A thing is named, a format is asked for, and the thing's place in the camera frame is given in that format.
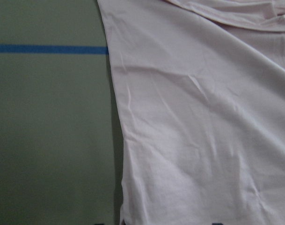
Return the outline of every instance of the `gray surface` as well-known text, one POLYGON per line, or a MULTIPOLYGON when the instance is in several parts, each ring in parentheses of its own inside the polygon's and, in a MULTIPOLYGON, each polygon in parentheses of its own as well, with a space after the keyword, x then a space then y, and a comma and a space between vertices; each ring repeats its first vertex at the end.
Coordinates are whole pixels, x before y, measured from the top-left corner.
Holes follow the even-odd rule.
MULTIPOLYGON (((0 43, 105 46, 95 1, 0 0, 0 43)), ((122 134, 105 55, 0 54, 0 225, 117 224, 122 134)))

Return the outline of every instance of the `t-shirt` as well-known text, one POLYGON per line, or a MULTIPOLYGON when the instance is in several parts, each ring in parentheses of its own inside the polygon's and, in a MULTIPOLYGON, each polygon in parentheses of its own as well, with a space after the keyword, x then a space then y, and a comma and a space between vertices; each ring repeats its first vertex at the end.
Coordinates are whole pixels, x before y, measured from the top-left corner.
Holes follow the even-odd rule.
POLYGON ((285 0, 98 0, 120 224, 285 225, 285 0))

